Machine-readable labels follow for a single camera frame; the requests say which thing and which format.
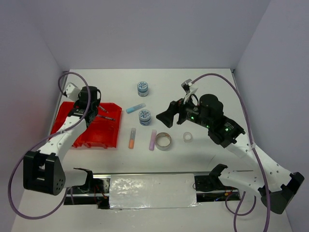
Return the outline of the red gel pen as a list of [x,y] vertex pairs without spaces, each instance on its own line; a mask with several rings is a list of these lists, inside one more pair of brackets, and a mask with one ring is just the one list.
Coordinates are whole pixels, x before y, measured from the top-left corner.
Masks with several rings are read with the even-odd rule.
[[105,108],[103,108],[101,105],[98,106],[103,112],[109,113]]

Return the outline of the blue gel pen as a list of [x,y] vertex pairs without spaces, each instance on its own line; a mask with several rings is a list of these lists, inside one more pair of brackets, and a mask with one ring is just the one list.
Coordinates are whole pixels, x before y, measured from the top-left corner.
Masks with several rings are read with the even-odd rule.
[[106,119],[106,120],[110,120],[110,121],[115,121],[116,120],[115,118],[111,118],[111,117],[108,117],[108,116],[102,116],[102,115],[98,115],[97,117],[103,118],[103,119]]

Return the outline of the blue white putty jar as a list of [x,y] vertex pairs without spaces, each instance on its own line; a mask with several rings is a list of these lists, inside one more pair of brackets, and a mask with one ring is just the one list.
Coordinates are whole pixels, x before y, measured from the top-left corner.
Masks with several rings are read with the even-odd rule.
[[137,83],[137,92],[141,97],[146,97],[148,95],[149,86],[145,81],[140,81]]
[[144,109],[139,111],[139,122],[143,126],[151,124],[151,113],[149,110]]

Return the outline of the blue glue stick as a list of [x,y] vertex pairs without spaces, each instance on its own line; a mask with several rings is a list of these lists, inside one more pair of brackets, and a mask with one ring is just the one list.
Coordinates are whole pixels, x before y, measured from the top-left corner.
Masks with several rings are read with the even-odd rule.
[[141,103],[141,104],[132,106],[132,107],[130,107],[130,108],[127,108],[127,109],[126,109],[126,112],[127,112],[128,114],[130,114],[130,113],[133,113],[133,112],[135,112],[135,111],[137,111],[137,110],[139,110],[139,109],[141,109],[141,108],[143,108],[143,107],[145,107],[145,106],[146,106],[145,103]]

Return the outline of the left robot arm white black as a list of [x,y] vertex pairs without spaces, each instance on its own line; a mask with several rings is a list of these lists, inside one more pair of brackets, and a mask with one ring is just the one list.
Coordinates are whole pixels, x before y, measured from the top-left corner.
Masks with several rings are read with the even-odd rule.
[[69,83],[66,94],[74,105],[56,136],[37,151],[27,152],[23,158],[23,186],[27,190],[58,195],[68,187],[78,187],[88,193],[95,186],[91,170],[73,168],[65,171],[62,161],[76,139],[98,115],[101,92],[93,86],[79,89]]

